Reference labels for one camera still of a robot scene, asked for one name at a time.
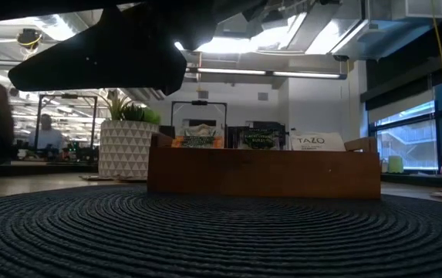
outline fluorescent light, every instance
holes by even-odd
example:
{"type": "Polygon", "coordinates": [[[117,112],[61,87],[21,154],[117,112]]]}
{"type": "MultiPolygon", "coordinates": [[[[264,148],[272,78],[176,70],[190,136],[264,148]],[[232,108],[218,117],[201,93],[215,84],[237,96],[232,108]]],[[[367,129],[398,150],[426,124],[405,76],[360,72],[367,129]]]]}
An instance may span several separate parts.
{"type": "Polygon", "coordinates": [[[338,52],[343,46],[345,46],[354,36],[356,36],[361,29],[368,25],[368,19],[363,20],[350,34],[348,34],[337,46],[335,46],[330,52],[332,54],[338,52]]]}
{"type": "Polygon", "coordinates": [[[328,78],[337,79],[340,77],[339,74],[331,73],[296,73],[296,72],[274,72],[274,76],[282,77],[308,77],[308,78],[328,78]]]}
{"type": "Polygon", "coordinates": [[[64,41],[76,35],[76,31],[60,15],[43,15],[32,18],[32,21],[35,26],[57,41],[64,41]]]}
{"type": "Polygon", "coordinates": [[[339,42],[340,37],[339,26],[336,20],[332,19],[316,36],[305,54],[327,54],[339,42]]]}
{"type": "Polygon", "coordinates": [[[176,48],[177,48],[178,50],[180,50],[180,51],[183,51],[183,50],[184,50],[183,46],[181,45],[181,42],[175,42],[175,43],[174,43],[174,46],[176,46],[176,48]]]}
{"type": "Polygon", "coordinates": [[[201,45],[197,51],[204,53],[248,53],[253,51],[249,39],[214,37],[210,42],[201,45]]]}
{"type": "Polygon", "coordinates": [[[54,105],[60,105],[61,103],[57,102],[56,100],[50,100],[47,97],[44,97],[42,100],[44,101],[49,101],[50,103],[54,104],[54,105]]]}
{"type": "MultiPolygon", "coordinates": [[[[37,116],[22,116],[22,115],[13,115],[14,118],[19,119],[27,119],[27,120],[37,120],[37,116]]],[[[60,119],[60,120],[71,120],[80,123],[92,123],[92,118],[88,117],[64,117],[64,116],[51,116],[52,119],[60,119]]],[[[96,118],[96,124],[101,124],[104,122],[106,118],[96,118]]]]}
{"type": "Polygon", "coordinates": [[[292,39],[295,37],[297,31],[299,30],[299,27],[301,27],[301,24],[303,24],[305,17],[306,12],[303,12],[299,15],[296,15],[295,19],[292,19],[293,16],[288,19],[288,25],[290,25],[291,27],[289,27],[286,36],[281,39],[281,42],[279,43],[279,49],[287,48],[289,46],[289,43],[291,43],[292,39]]]}
{"type": "Polygon", "coordinates": [[[248,69],[208,69],[198,68],[199,73],[226,73],[226,74],[249,74],[249,75],[265,75],[264,70],[248,70],[248,69]]]}
{"type": "Polygon", "coordinates": [[[73,109],[72,108],[68,108],[68,107],[63,107],[63,106],[59,106],[56,108],[57,110],[61,110],[63,112],[67,112],[67,113],[72,113],[73,109]]]}
{"type": "MultiPolygon", "coordinates": [[[[305,14],[298,17],[292,16],[288,19],[288,23],[293,23],[292,26],[295,27],[292,36],[298,31],[304,18],[305,14]]],[[[280,43],[282,40],[286,39],[288,31],[291,31],[289,26],[284,26],[265,30],[251,39],[214,37],[210,42],[201,45],[196,50],[203,53],[217,54],[254,52],[260,47],[273,46],[280,43]]],[[[184,50],[180,42],[175,42],[174,46],[179,50],[184,50]]]]}

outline dark blue rug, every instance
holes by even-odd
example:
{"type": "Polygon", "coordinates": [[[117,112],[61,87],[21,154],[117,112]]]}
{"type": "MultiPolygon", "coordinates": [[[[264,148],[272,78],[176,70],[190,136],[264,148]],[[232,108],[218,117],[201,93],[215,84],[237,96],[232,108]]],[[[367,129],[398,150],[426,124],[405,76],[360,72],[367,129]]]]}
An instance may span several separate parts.
{"type": "Polygon", "coordinates": [[[0,198],[0,276],[442,277],[442,203],[14,195],[0,198]]]}

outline floor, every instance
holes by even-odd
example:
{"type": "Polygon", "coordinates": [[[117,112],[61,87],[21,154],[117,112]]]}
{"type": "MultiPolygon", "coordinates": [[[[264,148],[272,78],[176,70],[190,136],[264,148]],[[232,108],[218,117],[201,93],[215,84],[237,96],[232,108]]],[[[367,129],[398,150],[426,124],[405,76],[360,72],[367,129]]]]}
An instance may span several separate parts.
{"type": "MultiPolygon", "coordinates": [[[[84,181],[79,178],[79,176],[79,174],[56,174],[0,178],[0,197],[51,189],[118,184],[114,181],[84,181]]],[[[430,196],[431,192],[435,192],[438,189],[439,188],[398,185],[386,182],[382,183],[383,194],[422,198],[442,202],[442,198],[430,196]]]]}

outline wall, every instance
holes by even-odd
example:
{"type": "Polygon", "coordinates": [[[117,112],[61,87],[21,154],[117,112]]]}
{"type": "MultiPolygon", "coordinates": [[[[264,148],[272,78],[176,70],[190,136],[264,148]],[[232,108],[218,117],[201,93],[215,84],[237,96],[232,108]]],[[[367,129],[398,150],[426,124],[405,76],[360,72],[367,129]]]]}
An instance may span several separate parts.
{"type": "Polygon", "coordinates": [[[278,90],[278,122],[286,126],[289,131],[289,79],[278,90]]]}
{"type": "MultiPolygon", "coordinates": [[[[160,112],[162,124],[170,124],[171,101],[197,100],[197,84],[184,83],[165,101],[149,103],[160,112]]],[[[247,120],[278,121],[287,131],[294,127],[302,132],[338,132],[344,141],[368,135],[366,111],[359,95],[366,91],[366,64],[354,63],[347,80],[287,79],[279,90],[265,84],[205,83],[210,102],[228,103],[228,125],[244,126],[247,120]],[[268,101],[259,101],[258,92],[268,93],[268,101]]],[[[175,114],[175,126],[181,119],[223,121],[223,107],[185,105],[175,114]]]]}
{"type": "MultiPolygon", "coordinates": [[[[246,121],[278,121],[278,91],[269,84],[231,84],[204,83],[202,90],[209,91],[209,102],[228,104],[228,126],[244,126],[246,121]],[[258,100],[258,93],[268,93],[268,101],[258,100]]],[[[197,84],[183,83],[176,93],[171,94],[163,101],[153,101],[149,105],[160,112],[162,124],[170,124],[170,110],[172,101],[198,100],[197,84]]],[[[177,104],[174,116],[175,126],[184,119],[224,120],[223,106],[194,107],[190,104],[177,104]]]]}
{"type": "Polygon", "coordinates": [[[366,111],[359,102],[359,95],[365,91],[366,64],[363,61],[355,62],[347,80],[291,78],[289,126],[301,132],[338,132],[344,141],[365,137],[366,111]]]}

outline white geometric planter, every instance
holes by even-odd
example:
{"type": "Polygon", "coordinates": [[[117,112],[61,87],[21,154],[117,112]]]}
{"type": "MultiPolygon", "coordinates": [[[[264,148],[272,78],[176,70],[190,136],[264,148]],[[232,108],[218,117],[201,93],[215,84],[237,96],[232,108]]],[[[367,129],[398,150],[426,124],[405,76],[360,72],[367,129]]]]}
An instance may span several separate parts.
{"type": "Polygon", "coordinates": [[[99,176],[147,179],[149,148],[159,126],[130,120],[105,120],[100,126],[99,176]]]}

